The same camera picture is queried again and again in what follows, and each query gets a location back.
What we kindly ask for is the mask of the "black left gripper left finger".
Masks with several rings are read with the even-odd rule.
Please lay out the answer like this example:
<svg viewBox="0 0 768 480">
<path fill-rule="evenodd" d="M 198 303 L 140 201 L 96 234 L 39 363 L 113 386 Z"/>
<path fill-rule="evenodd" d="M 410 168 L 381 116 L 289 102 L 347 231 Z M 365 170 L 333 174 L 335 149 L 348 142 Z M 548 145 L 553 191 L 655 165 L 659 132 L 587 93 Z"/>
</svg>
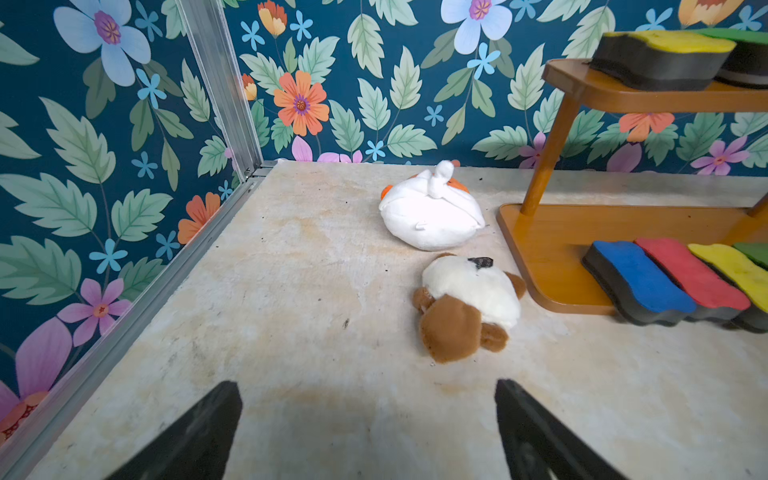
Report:
<svg viewBox="0 0 768 480">
<path fill-rule="evenodd" d="M 221 479 L 242 408 L 237 383 L 219 383 L 109 477 Z"/>
</svg>

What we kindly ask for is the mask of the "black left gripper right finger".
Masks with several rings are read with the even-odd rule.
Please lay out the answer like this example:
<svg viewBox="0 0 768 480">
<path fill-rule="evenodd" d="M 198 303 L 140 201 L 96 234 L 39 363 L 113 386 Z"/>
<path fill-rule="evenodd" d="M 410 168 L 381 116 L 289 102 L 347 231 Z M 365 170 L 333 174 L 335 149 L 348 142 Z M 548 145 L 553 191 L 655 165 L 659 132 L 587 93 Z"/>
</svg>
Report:
<svg viewBox="0 0 768 480">
<path fill-rule="evenodd" d="M 494 400 L 498 430 L 513 479 L 623 479 L 519 383 L 500 379 Z"/>
</svg>

